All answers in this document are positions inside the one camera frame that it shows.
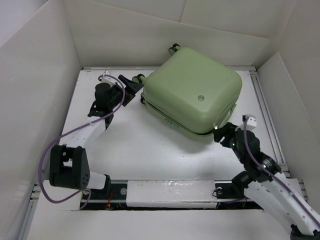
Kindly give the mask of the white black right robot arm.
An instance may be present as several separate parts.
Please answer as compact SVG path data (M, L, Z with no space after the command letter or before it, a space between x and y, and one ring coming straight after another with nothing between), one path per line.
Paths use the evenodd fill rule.
M219 199L252 200L277 220L292 240L320 238L319 213L291 187L278 163L261 151L260 140L247 123L236 126L228 122L214 129L213 137L230 148L244 167L230 183L215 186Z

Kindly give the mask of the green hard-shell suitcase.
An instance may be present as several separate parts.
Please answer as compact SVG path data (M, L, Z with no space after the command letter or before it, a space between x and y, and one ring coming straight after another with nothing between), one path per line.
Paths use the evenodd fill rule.
M190 47L173 44L170 58L145 76L140 102L158 119L185 137L214 140L232 116L243 81L226 66Z

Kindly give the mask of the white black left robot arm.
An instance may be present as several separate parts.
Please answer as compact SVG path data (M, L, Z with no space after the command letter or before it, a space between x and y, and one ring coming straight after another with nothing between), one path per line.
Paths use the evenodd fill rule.
M115 78L101 75L95 86L94 101L84 127L75 130L74 136L63 145L50 150L49 182L53 187L78 191L94 190L100 198L111 194L111 179L107 174L90 170L86 149L110 126L116 110L125 107L143 88L143 74L132 79L123 75Z

